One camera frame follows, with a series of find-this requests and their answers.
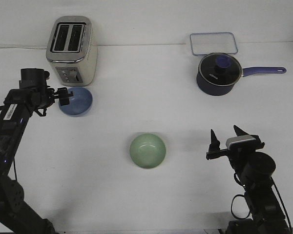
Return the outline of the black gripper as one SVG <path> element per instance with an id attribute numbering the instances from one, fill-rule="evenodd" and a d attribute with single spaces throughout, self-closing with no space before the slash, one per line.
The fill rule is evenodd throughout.
<path id="1" fill-rule="evenodd" d="M 59 105 L 65 106 L 70 104 L 69 97 L 73 96 L 73 92 L 69 92 L 67 88 L 58 88 L 57 91 L 49 86 L 42 91 L 36 91 L 31 94 L 31 105 L 36 109 L 44 109 L 50 107 L 56 99 L 59 98 Z"/>
<path id="2" fill-rule="evenodd" d="M 239 136 L 246 136 L 249 133 L 245 132 L 237 125 L 233 126 L 236 135 Z M 258 149 L 264 148 L 264 142 L 256 143 L 256 142 L 246 142 L 246 143 L 239 143 L 234 144 L 226 149 L 220 149 L 220 141 L 217 139 L 216 134 L 213 129 L 210 130 L 210 145 L 209 151 L 206 153 L 206 159 L 217 159 L 222 156 L 227 156 L 229 159 L 235 159 L 240 153 L 247 154 L 249 152 L 254 152 Z"/>

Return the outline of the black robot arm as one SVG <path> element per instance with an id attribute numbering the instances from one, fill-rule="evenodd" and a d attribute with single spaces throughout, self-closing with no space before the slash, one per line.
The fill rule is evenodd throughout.
<path id="1" fill-rule="evenodd" d="M 41 218 L 25 201 L 24 189 L 8 175 L 21 138 L 33 113 L 44 117 L 55 99 L 68 105 L 73 92 L 50 87 L 12 89 L 0 106 L 0 223 L 16 234 L 54 234 L 53 224 Z"/>
<path id="2" fill-rule="evenodd" d="M 220 148 L 220 141 L 214 131 L 210 132 L 210 145 L 206 153 L 208 160 L 227 156 L 234 170 L 234 180 L 244 188 L 249 208 L 246 217 L 236 216 L 228 223 L 227 234 L 291 234 L 292 227 L 286 208 L 272 174 L 275 161 L 260 151 L 265 143 L 258 135 L 250 135 L 234 126 L 235 137 L 226 141 L 226 148 Z"/>

